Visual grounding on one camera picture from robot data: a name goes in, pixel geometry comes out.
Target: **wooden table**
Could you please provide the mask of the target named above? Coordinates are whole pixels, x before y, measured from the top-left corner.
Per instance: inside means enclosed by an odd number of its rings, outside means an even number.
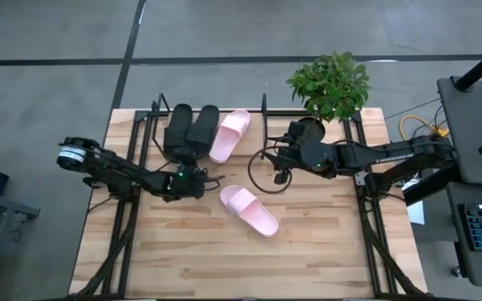
[[[105,148],[126,157],[134,110],[114,110]],[[378,108],[362,111],[368,144],[388,143]],[[226,114],[221,113],[221,120]],[[269,136],[283,135],[298,117],[269,117]],[[168,118],[158,122],[157,140],[163,140]],[[137,141],[139,160],[142,132]],[[372,286],[363,245],[353,181],[338,176],[326,180],[305,171],[293,171],[293,183],[280,195],[258,191],[247,176],[249,157],[262,147],[263,119],[252,114],[249,129],[224,165],[199,161],[210,176],[225,175],[221,187],[242,185],[255,194],[279,220],[279,232],[264,238],[229,213],[219,201],[220,189],[200,200],[165,203],[143,192],[131,256],[127,298],[353,298],[371,297]],[[344,139],[343,126],[326,124],[324,142]],[[146,167],[164,163],[153,142]],[[257,160],[254,177],[261,186],[276,189],[268,161]],[[392,191],[401,195],[399,190]],[[90,205],[106,199],[95,191]],[[70,292],[79,291],[106,257],[115,202],[97,207],[87,217]],[[399,266],[423,291],[426,285],[418,250],[402,201],[381,202],[390,251]],[[386,280],[377,258],[381,284]],[[113,277],[112,289],[118,284]]]

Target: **black slipper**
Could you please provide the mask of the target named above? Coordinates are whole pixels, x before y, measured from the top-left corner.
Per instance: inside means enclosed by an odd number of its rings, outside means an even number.
[[[205,105],[197,120],[187,131],[187,145],[201,159],[211,150],[218,124],[218,108],[214,105]]]
[[[190,105],[179,104],[172,112],[171,121],[165,128],[163,148],[165,159],[176,160],[174,150],[186,145],[186,135],[189,126],[192,124],[192,108]]]

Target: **pink slide sandal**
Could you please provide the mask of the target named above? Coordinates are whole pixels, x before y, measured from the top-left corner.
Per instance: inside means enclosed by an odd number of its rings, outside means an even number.
[[[221,190],[221,202],[259,234],[272,237],[278,231],[276,218],[246,188],[237,185],[224,187]]]
[[[216,163],[224,163],[232,155],[233,148],[238,144],[244,132],[249,127],[250,113],[246,110],[235,110],[224,118],[218,128],[209,157]]]

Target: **green leaves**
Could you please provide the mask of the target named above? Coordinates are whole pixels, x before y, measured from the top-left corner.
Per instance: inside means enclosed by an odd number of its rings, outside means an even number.
[[[293,88],[291,101],[307,100],[306,110],[319,120],[347,120],[367,101],[366,67],[356,65],[351,53],[321,55],[296,70],[286,83]]]

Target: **gray floor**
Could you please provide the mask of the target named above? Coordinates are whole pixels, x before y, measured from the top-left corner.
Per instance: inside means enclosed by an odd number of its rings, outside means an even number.
[[[0,0],[0,59],[122,58],[137,0]],[[148,0],[136,58],[205,56],[482,54],[482,0]],[[475,61],[366,63],[369,106],[386,116],[438,97],[436,80]],[[285,80],[299,64],[131,66],[122,108],[171,105],[291,107]],[[0,67],[0,170],[7,196],[43,208],[0,264],[0,300],[66,294],[90,196],[82,176],[55,164],[57,143],[103,140],[120,66]],[[434,101],[407,114],[431,120]],[[398,121],[387,121],[401,140]],[[418,126],[405,124],[407,136]],[[449,275],[452,245],[418,240],[428,290],[482,300],[482,288]]]

